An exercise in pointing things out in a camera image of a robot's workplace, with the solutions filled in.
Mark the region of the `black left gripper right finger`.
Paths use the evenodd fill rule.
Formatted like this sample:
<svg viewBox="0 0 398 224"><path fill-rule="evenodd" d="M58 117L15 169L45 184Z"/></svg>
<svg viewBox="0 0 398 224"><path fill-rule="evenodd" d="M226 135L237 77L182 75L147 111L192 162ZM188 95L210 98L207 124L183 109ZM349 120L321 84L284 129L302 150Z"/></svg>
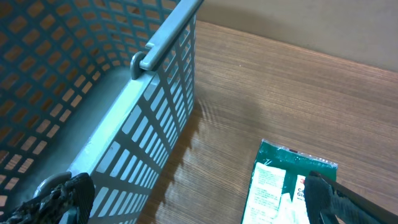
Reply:
<svg viewBox="0 0 398 224"><path fill-rule="evenodd" d="M360 196L319 172L304 181L304 198L310 224L388 224L397 215Z"/></svg>

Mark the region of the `grey plastic mesh basket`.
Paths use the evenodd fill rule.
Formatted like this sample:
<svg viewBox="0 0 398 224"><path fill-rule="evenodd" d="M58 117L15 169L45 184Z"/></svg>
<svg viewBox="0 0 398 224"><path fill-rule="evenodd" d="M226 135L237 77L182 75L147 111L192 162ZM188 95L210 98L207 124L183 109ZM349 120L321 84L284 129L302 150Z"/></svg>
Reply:
<svg viewBox="0 0 398 224"><path fill-rule="evenodd" d="M193 111L200 0L1 1L1 216L86 172L135 223Z"/></svg>

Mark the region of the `green white plastic packet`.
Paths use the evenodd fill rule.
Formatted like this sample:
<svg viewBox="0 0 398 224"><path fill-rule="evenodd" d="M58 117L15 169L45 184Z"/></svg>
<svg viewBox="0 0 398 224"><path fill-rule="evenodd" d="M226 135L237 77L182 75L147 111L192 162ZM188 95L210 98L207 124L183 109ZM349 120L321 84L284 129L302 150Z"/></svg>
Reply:
<svg viewBox="0 0 398 224"><path fill-rule="evenodd" d="M262 140L242 224L308 223L304 181L311 171L336 179L338 164Z"/></svg>

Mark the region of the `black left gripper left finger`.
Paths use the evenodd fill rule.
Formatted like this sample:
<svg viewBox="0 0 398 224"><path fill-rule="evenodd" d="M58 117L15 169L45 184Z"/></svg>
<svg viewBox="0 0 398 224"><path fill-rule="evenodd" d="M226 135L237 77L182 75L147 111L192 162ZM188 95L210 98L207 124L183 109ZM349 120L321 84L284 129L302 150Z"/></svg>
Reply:
<svg viewBox="0 0 398 224"><path fill-rule="evenodd" d="M70 172L44 180L32 200L1 216L8 224L87 224L95 199L95 185L86 172Z"/></svg>

